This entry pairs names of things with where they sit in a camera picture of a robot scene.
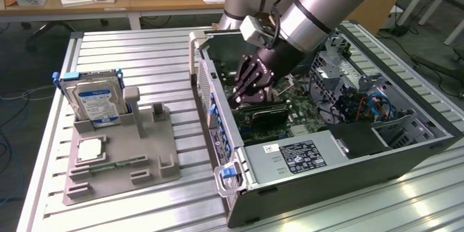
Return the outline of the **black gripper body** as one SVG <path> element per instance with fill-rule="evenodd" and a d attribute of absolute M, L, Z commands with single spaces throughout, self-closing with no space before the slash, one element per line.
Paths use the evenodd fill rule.
<path fill-rule="evenodd" d="M 291 73 L 304 59 L 306 53 L 286 40 L 278 39 L 271 49 L 259 48 L 254 56 L 260 59 L 262 67 L 267 69 L 267 74 L 271 75 L 274 73 L 271 79 L 275 83 Z"/>

